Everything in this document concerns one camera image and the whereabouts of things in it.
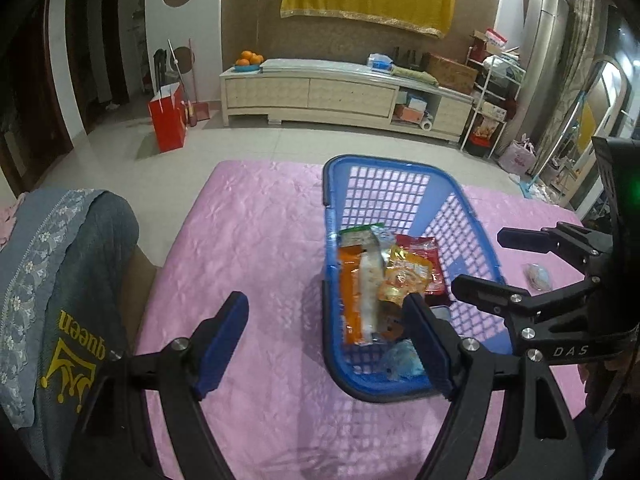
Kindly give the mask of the blue striped clear snack bag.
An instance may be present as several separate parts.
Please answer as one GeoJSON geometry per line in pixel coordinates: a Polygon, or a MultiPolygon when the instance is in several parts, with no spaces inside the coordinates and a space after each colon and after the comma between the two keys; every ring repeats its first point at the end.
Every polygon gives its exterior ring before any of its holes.
{"type": "Polygon", "coordinates": [[[535,292],[550,292],[552,289],[551,278],[548,271],[537,263],[527,263],[523,273],[528,287],[535,292]]]}

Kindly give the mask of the red snack pouch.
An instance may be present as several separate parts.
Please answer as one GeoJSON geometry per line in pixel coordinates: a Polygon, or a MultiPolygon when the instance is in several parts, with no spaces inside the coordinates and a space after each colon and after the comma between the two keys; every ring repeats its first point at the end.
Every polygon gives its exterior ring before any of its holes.
{"type": "Polygon", "coordinates": [[[397,234],[396,244],[409,254],[419,258],[421,262],[428,262],[430,272],[428,272],[428,285],[425,289],[425,295],[446,295],[448,289],[444,272],[442,272],[442,266],[440,265],[439,246],[436,238],[432,236],[413,237],[397,234]]]}

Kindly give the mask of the orange yellow snack pouch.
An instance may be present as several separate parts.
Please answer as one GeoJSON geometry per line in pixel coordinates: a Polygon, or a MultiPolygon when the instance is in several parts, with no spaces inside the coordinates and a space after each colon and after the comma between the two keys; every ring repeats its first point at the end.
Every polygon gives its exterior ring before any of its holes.
{"type": "Polygon", "coordinates": [[[421,262],[398,245],[390,248],[383,281],[378,286],[378,300],[402,306],[405,296],[425,295],[428,285],[428,262],[421,262]]]}

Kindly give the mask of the blue cartoon bun packet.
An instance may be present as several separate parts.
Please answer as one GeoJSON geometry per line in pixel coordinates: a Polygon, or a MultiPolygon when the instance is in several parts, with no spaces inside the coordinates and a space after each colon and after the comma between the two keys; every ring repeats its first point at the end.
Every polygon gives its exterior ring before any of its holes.
{"type": "Polygon", "coordinates": [[[390,346],[383,354],[380,369],[393,382],[424,375],[424,367],[412,341],[405,336],[399,318],[386,316],[380,323],[380,335],[390,346]]]}

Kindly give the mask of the cracker pack green ends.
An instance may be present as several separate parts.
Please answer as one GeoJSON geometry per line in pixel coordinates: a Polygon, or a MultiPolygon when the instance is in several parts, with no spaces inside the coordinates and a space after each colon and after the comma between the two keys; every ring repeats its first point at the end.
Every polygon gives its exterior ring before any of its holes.
{"type": "Polygon", "coordinates": [[[378,300],[378,286],[383,281],[388,250],[394,240],[395,235],[386,228],[384,223],[353,226],[338,233],[338,248],[355,245],[363,248],[359,271],[360,313],[367,342],[354,344],[354,346],[366,346],[378,340],[378,318],[381,307],[381,300],[378,300]]]}

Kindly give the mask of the orange Alpenliebe candy stick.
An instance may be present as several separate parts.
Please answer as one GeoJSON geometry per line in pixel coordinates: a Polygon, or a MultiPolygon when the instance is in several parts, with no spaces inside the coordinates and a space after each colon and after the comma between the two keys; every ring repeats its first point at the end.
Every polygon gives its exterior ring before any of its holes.
{"type": "Polygon", "coordinates": [[[360,261],[363,248],[360,245],[338,248],[340,264],[340,295],[343,306],[345,344],[365,344],[360,313],[360,261]]]}

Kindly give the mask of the pink shopping bag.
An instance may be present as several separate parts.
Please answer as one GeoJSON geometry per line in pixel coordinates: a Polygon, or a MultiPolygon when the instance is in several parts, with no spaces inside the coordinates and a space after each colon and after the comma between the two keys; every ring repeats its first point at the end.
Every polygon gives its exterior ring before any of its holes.
{"type": "Polygon", "coordinates": [[[498,158],[498,166],[502,170],[518,177],[523,177],[535,162],[535,148],[526,134],[514,139],[498,158]]]}

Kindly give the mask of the blue plastic basket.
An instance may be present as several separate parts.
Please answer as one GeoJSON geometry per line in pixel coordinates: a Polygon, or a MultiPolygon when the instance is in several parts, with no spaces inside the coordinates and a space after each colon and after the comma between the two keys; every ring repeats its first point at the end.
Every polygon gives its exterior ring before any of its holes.
{"type": "Polygon", "coordinates": [[[501,281],[497,255],[458,182],[433,166],[341,155],[323,167],[326,219],[323,356],[334,382],[364,402],[427,396],[431,385],[401,325],[417,292],[462,337],[508,353],[498,316],[454,298],[452,281],[501,281]]]}

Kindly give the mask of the arched standing mirror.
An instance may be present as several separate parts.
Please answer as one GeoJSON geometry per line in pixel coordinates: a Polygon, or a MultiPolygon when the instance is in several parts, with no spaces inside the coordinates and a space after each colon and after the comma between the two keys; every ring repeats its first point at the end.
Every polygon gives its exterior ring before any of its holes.
{"type": "Polygon", "coordinates": [[[596,164],[595,136],[610,136],[629,90],[620,63],[607,55],[594,60],[584,88],[579,91],[562,125],[559,139],[542,178],[552,204],[567,206],[596,164]]]}

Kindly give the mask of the brown cardboard box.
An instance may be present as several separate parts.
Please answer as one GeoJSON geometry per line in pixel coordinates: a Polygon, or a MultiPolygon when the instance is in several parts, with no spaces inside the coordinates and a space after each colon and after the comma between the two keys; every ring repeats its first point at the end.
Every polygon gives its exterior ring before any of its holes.
{"type": "Polygon", "coordinates": [[[475,68],[433,53],[428,55],[426,71],[438,81],[441,87],[462,94],[472,93],[478,75],[475,68]]]}

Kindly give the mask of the green folded cloth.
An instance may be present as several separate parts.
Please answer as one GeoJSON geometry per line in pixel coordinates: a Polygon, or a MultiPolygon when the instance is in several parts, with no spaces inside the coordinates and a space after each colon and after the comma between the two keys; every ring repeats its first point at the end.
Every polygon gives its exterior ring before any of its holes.
{"type": "Polygon", "coordinates": [[[420,70],[410,70],[410,68],[393,65],[390,68],[390,73],[395,77],[420,81],[434,87],[439,86],[438,80],[433,75],[420,70]]]}

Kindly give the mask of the cream TV cabinet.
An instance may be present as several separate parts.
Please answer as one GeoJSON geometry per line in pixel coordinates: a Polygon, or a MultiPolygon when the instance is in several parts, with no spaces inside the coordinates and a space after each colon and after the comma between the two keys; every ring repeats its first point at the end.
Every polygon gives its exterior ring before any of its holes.
{"type": "Polygon", "coordinates": [[[220,75],[222,121],[264,116],[272,124],[369,128],[458,143],[472,98],[460,92],[343,62],[272,58],[258,70],[220,75]]]}

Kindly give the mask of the red paper bag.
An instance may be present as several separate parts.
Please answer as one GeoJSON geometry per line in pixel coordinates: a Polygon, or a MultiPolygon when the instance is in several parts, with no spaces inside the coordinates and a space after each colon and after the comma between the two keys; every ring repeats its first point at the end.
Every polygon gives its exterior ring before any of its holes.
{"type": "Polygon", "coordinates": [[[180,82],[165,84],[148,103],[161,153],[178,150],[186,140],[186,102],[180,82]]]}

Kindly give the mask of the broom and dustpan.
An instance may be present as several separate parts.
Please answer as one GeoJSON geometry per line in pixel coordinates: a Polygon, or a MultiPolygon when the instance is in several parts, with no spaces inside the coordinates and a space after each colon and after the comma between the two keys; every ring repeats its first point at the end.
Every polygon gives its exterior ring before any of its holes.
{"type": "Polygon", "coordinates": [[[188,40],[185,47],[174,47],[170,40],[167,41],[169,49],[170,65],[184,91],[186,100],[186,120],[190,127],[195,127],[199,122],[206,122],[210,118],[209,105],[200,98],[198,92],[198,80],[195,73],[195,54],[192,49],[192,40],[188,40]]]}

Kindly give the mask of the plate of oranges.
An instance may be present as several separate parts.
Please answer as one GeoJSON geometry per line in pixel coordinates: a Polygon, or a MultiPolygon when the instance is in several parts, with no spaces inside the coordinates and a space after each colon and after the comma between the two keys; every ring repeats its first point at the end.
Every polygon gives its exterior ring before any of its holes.
{"type": "Polygon", "coordinates": [[[263,62],[265,58],[261,54],[245,50],[235,61],[233,69],[238,73],[259,72],[263,62]]]}

